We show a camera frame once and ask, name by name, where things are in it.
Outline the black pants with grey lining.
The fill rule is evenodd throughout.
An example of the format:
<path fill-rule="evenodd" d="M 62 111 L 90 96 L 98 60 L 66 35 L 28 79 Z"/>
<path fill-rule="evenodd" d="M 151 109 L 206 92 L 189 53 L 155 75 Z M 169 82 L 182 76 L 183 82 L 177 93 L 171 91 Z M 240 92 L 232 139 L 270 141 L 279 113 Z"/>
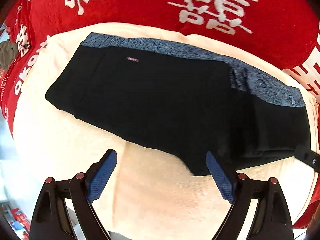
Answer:
<path fill-rule="evenodd" d="M 311 146 L 298 88 L 178 42 L 90 33 L 46 99 L 126 141 L 179 157 L 196 176 L 209 173 L 208 152 L 242 169 Z"/>

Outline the cream sofa seat cover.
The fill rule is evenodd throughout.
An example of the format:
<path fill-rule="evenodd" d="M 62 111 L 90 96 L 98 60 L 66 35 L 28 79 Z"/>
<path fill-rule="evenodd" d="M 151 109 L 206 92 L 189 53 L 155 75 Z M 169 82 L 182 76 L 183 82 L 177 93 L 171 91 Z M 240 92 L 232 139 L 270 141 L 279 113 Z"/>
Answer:
<path fill-rule="evenodd" d="M 252 65 L 292 87 L 299 83 L 272 64 L 234 46 L 201 35 L 127 23 L 101 23 L 41 38 L 37 55 L 22 75 L 24 84 L 13 115 L 16 157 L 10 174 L 16 200 L 33 214 L 47 177 L 72 178 L 107 149 L 118 155 L 114 173 L 93 203 L 107 230 L 130 239 L 210 239 L 229 203 L 211 176 L 193 176 L 173 155 L 127 142 L 56 109 L 44 97 L 79 44 L 90 34 L 156 38 L 196 46 Z"/>

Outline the red blanket with white characters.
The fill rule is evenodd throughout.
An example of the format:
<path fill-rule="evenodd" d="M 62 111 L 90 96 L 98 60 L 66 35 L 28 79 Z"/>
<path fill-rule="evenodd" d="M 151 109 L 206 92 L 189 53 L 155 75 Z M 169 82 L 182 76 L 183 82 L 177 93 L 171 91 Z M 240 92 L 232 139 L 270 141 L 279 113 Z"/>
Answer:
<path fill-rule="evenodd" d="M 242 49 L 299 83 L 317 113 L 319 19 L 306 0 L 17 0 L 4 21 L 21 46 L 2 79 L 1 109 L 13 135 L 23 71 L 41 38 L 101 23 L 201 35 Z"/>

